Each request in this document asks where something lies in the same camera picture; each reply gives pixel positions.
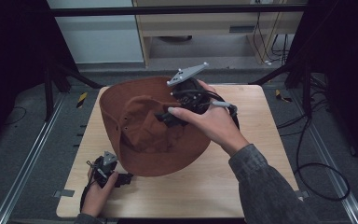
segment gray sleeve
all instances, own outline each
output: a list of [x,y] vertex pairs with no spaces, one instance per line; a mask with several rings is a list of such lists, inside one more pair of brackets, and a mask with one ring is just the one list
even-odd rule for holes
[[102,223],[95,217],[80,213],[79,215],[77,215],[74,224],[102,224]]
[[228,163],[240,182],[242,210],[248,224],[319,223],[253,144],[242,148]]

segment wooden table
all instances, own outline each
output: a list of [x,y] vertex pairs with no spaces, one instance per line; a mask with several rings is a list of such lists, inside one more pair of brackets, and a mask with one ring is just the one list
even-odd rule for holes
[[[217,92],[238,107],[241,132],[254,143],[290,183],[298,189],[284,152],[281,138],[272,118],[263,90],[259,86],[215,85]],[[89,166],[108,150],[113,152],[103,126],[99,107],[101,89],[89,118],[65,189],[73,197],[61,197],[59,217],[76,217],[83,188],[88,182]],[[159,177],[134,176],[130,185],[114,189],[102,216],[104,217],[243,217],[238,181],[227,161],[228,154],[211,143],[205,152],[185,169]],[[125,173],[120,165],[120,173]]]

